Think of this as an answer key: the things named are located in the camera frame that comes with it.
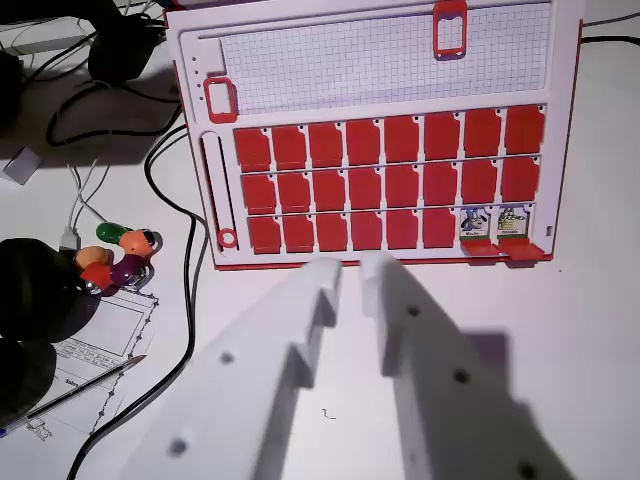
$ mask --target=black cable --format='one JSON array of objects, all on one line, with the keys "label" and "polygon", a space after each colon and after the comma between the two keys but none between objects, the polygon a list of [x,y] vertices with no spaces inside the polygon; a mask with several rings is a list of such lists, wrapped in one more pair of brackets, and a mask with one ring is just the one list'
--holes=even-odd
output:
[{"label": "black cable", "polygon": [[167,198],[164,193],[160,191],[158,186],[156,185],[153,177],[151,176],[151,164],[153,163],[154,155],[160,148],[177,132],[186,129],[186,125],[181,125],[179,127],[174,128],[167,135],[162,137],[158,143],[151,149],[151,151],[147,154],[147,157],[144,161],[144,175],[149,183],[149,186],[154,191],[154,193],[167,205],[169,205],[174,210],[187,215],[191,220],[191,225],[189,227],[189,235],[187,237],[187,244],[185,247],[185,255],[184,255],[184,265],[183,265],[183,286],[184,286],[184,298],[185,305],[187,311],[187,328],[188,328],[188,342],[187,348],[185,350],[184,355],[180,359],[180,361],[176,364],[171,371],[164,376],[162,380],[160,380],[156,385],[154,385],[149,391],[147,391],[144,395],[136,399],[131,405],[122,410],[118,415],[116,415],[113,419],[105,423],[102,427],[92,433],[89,438],[84,442],[76,458],[73,461],[71,469],[69,470],[69,474],[67,475],[67,480],[73,480],[76,478],[78,470],[80,469],[80,465],[84,458],[88,455],[91,449],[98,443],[102,438],[107,436],[113,430],[118,428],[120,425],[124,424],[127,420],[132,418],[138,412],[140,412],[148,403],[153,401],[155,397],[162,393],[164,389],[169,386],[177,377],[180,375],[187,362],[191,359],[193,355],[193,350],[195,347],[195,339],[196,339],[196,324],[195,324],[195,306],[192,304],[192,294],[191,294],[191,284],[189,281],[189,265],[191,258],[191,250],[193,247],[193,238],[196,230],[196,222],[200,219],[199,217],[190,212],[189,210],[182,208],[181,206],[174,203],[172,200]]},{"label": "black cable", "polygon": [[629,15],[623,15],[621,17],[607,18],[606,20],[598,20],[596,22],[586,22],[586,23],[583,23],[582,26],[584,28],[595,27],[596,25],[606,25],[608,23],[617,23],[617,22],[622,22],[624,20],[631,20],[632,18],[635,18],[635,17],[640,17],[640,12],[631,13]]},{"label": "black cable", "polygon": [[62,73],[59,73],[58,75],[53,75],[51,77],[47,77],[47,78],[40,78],[40,79],[35,79],[33,80],[34,82],[53,82],[54,80],[59,80],[61,78],[67,77],[69,75],[71,75],[73,72],[77,72],[78,70],[80,70],[82,67],[84,67],[87,63],[89,63],[89,58],[85,58],[82,62],[80,62],[78,65],[76,65],[73,68],[70,68],[69,70],[65,70]]},{"label": "black cable", "polygon": [[[93,92],[97,92],[99,90],[104,90],[106,88],[109,88],[108,85],[106,84],[96,84],[96,85],[92,85],[89,88],[85,88],[84,90],[81,90],[80,92],[76,93],[75,95],[71,96],[70,98],[68,98],[67,100],[65,100],[63,102],[63,104],[60,106],[60,108],[58,109],[58,112],[51,117],[51,120],[49,120],[49,125],[47,125],[47,132],[46,132],[46,140],[47,143],[52,146],[52,147],[61,147],[63,145],[69,144],[69,143],[74,143],[74,142],[78,142],[80,140],[84,140],[86,138],[91,138],[91,137],[98,137],[101,135],[123,135],[123,136],[128,136],[128,137],[153,137],[156,135],[162,135],[164,133],[167,133],[167,131],[171,128],[171,125],[173,125],[175,123],[175,121],[178,119],[178,117],[180,116],[180,113],[182,112],[182,105],[178,105],[175,109],[175,111],[173,112],[173,114],[171,115],[171,118],[169,119],[169,121],[167,122],[167,124],[158,129],[158,130],[152,130],[152,131],[146,131],[146,132],[136,132],[136,131],[132,131],[132,130],[120,130],[120,129],[112,129],[112,130],[93,130],[90,132],[84,132],[84,133],[80,133],[78,135],[73,135],[69,138],[66,138],[64,140],[54,140],[53,138],[53,131],[56,127],[56,124],[59,120],[59,118],[62,116],[62,114],[68,110],[72,105],[74,105],[76,102],[78,102],[79,100],[81,100],[82,98],[86,97],[87,95],[93,93]],[[157,97],[152,97],[150,95],[146,95],[146,94],[141,94],[139,92],[136,92],[137,94],[140,94],[140,96],[143,96],[144,98],[147,98],[148,100],[155,100],[155,101],[159,101],[159,102],[163,102],[163,103],[167,103],[168,100],[166,99],[159,99]]]},{"label": "black cable", "polygon": [[148,93],[142,93],[142,92],[139,92],[138,90],[134,90],[129,85],[121,85],[120,88],[122,88],[123,90],[126,90],[129,93],[133,93],[134,95],[138,95],[139,97],[146,98],[147,100],[153,100],[155,102],[160,102],[160,103],[180,103],[179,98],[154,97],[153,95],[149,95]]},{"label": "black cable", "polygon": [[627,35],[598,35],[595,37],[582,37],[581,43],[600,43],[600,42],[626,42],[633,43],[640,47],[640,38],[629,37]]},{"label": "black cable", "polygon": [[89,40],[91,40],[93,37],[95,37],[98,34],[98,32],[93,32],[89,35],[87,35],[86,37],[80,39],[79,41],[77,41],[76,43],[74,43],[73,45],[71,45],[69,48],[67,48],[66,50],[63,50],[62,52],[58,53],[57,55],[54,55],[53,57],[51,57],[49,60],[47,60],[46,62],[44,62],[42,65],[40,65],[40,68],[38,68],[35,72],[33,72],[31,75],[29,75],[27,77],[27,79],[22,83],[22,89],[24,90],[25,87],[33,82],[33,80],[40,75],[49,65],[51,65],[52,63],[54,63],[56,60],[58,60],[61,57],[64,57],[65,55],[71,53],[72,51],[74,51],[76,48],[78,48],[80,45],[83,45],[84,43],[88,42]]}]

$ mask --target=red plastic frame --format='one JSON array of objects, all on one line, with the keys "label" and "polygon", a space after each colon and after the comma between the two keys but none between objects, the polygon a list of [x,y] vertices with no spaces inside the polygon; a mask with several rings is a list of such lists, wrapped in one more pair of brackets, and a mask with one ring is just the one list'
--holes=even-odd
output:
[{"label": "red plastic frame", "polygon": [[[229,90],[229,101],[231,102],[231,112],[215,113],[211,110],[211,98],[209,95],[209,85],[212,83],[224,83]],[[204,96],[207,99],[207,110],[209,110],[209,120],[213,123],[233,123],[238,119],[238,92],[236,86],[227,77],[209,77],[202,87],[204,88]]]},{"label": "red plastic frame", "polygon": [[[433,50],[436,56],[464,55],[467,51],[467,2],[465,0],[438,0],[433,7]],[[455,48],[438,48],[438,21],[441,16],[462,17],[462,45]]]}]

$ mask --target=black object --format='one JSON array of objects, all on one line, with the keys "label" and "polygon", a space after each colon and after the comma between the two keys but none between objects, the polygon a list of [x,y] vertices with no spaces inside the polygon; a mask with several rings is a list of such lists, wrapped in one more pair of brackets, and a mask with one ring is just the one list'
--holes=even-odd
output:
[{"label": "black object", "polygon": [[0,335],[45,338],[76,298],[73,263],[40,240],[11,238],[0,242],[0,266]]},{"label": "black object", "polygon": [[111,84],[142,73],[162,31],[158,27],[164,25],[148,15],[125,17],[113,0],[11,2],[10,7],[0,10],[0,24],[67,16],[88,20],[96,29],[97,37],[89,53],[89,73],[94,80]]},{"label": "black object", "polygon": [[18,113],[20,98],[20,60],[5,52],[0,52],[0,129],[8,127]]},{"label": "black object", "polygon": [[0,408],[9,405],[18,396],[27,372],[27,354],[13,340],[0,338]]},{"label": "black object", "polygon": [[55,370],[53,345],[0,339],[0,426],[20,418],[45,396]]},{"label": "black object", "polygon": [[138,15],[120,17],[118,28],[100,32],[89,51],[89,75],[110,85],[138,78],[162,29]]}]

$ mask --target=paper sheet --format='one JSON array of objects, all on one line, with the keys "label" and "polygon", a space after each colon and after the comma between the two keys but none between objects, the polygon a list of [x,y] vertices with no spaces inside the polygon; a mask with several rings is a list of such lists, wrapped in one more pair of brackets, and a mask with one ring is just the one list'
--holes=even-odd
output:
[{"label": "paper sheet", "polygon": [[[153,296],[125,290],[103,298],[87,325],[71,338],[54,344],[54,381],[38,405],[132,356],[144,354],[153,338],[151,313],[156,304]],[[131,375],[135,375],[135,368],[124,376],[105,380],[0,439],[0,465],[38,458],[37,462],[20,462],[20,478],[66,478],[89,434],[118,412]]]},{"label": "paper sheet", "polygon": [[[537,90],[544,86],[549,3],[469,10],[466,55],[437,60],[433,15],[361,20],[221,39],[240,114]],[[462,19],[440,20],[439,47]]]}]

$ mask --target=red clip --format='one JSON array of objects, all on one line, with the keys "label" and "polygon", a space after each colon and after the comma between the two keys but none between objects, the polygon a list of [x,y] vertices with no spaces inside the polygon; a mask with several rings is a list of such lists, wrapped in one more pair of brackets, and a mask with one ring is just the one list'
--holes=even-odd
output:
[{"label": "red clip", "polygon": [[[224,238],[227,233],[233,236],[231,242],[227,242]],[[218,243],[224,248],[236,248],[238,246],[238,235],[236,234],[236,231],[231,228],[223,228],[218,232]]]},{"label": "red clip", "polygon": [[[231,103],[231,112],[215,113],[211,110],[211,98],[209,94],[209,85],[212,83],[224,83],[229,89],[229,101]],[[233,123],[238,119],[238,93],[236,86],[227,77],[209,77],[203,82],[204,96],[207,99],[207,109],[209,110],[209,119],[213,123]]]},{"label": "red clip", "polygon": [[[433,7],[433,50],[436,56],[464,55],[467,51],[467,2],[465,0],[438,0]],[[455,48],[438,48],[438,21],[441,18],[462,17],[462,45]]]}]

